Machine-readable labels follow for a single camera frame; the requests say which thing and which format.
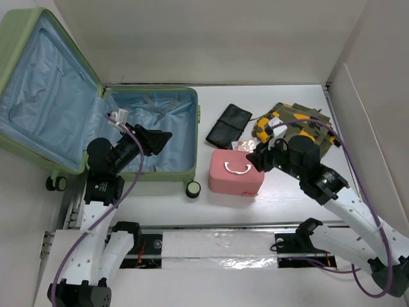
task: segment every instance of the black pouch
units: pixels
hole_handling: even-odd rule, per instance
[[[237,141],[252,114],[230,104],[207,135],[207,142],[221,149],[231,149],[231,142]]]

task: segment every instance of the green suitcase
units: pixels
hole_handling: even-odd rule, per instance
[[[191,88],[104,87],[79,48],[45,8],[11,10],[0,24],[0,146],[43,168],[80,174],[86,147],[120,133],[104,114],[128,111],[131,125],[171,131],[164,151],[144,162],[141,180],[190,181],[200,107]],[[132,180],[138,157],[121,173]]]

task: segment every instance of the suitcase handle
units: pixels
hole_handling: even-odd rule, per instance
[[[228,163],[228,162],[225,162],[225,163],[224,163],[224,167],[225,167],[225,169],[226,169],[228,172],[230,172],[230,173],[232,173],[232,174],[244,175],[244,174],[246,174],[246,173],[248,173],[248,172],[250,171],[250,169],[251,169],[251,164],[247,164],[247,165],[246,165],[247,169],[246,169],[245,171],[232,171],[232,170],[230,170],[230,169],[229,169],[229,163]]]

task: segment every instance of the pink box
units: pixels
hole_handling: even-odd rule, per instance
[[[241,196],[255,196],[263,181],[259,173],[246,159],[248,152],[216,149],[210,161],[209,187],[212,192]]]

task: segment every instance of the table surface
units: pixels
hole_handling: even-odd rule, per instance
[[[297,180],[277,169],[266,174],[259,194],[255,197],[215,194],[208,188],[210,157],[215,147],[207,143],[205,138],[229,104],[250,111],[253,117],[263,115],[278,102],[322,109],[323,114],[330,116],[320,85],[203,86],[194,89],[199,95],[201,106],[195,177],[201,184],[201,194],[195,200],[187,198],[183,182],[139,182],[120,205],[112,224],[117,221],[137,221],[144,226],[247,226],[300,223],[309,217],[327,223],[340,221],[337,216],[308,198],[299,189]],[[253,123],[247,125],[240,139],[251,137]],[[322,163],[334,168],[353,185],[349,165],[341,148],[332,146]],[[78,221],[81,221],[81,214],[80,211]]]
[[[78,236],[77,230],[56,232],[35,307],[51,306],[47,289]],[[340,258],[337,258],[337,264],[340,271],[350,269],[350,264]],[[367,291],[380,292],[369,275],[359,272],[358,276]],[[387,295],[372,299],[366,296],[351,274],[333,274],[317,268],[278,269],[276,265],[267,269],[241,270],[120,269],[109,286],[112,307],[406,307],[403,298]]]

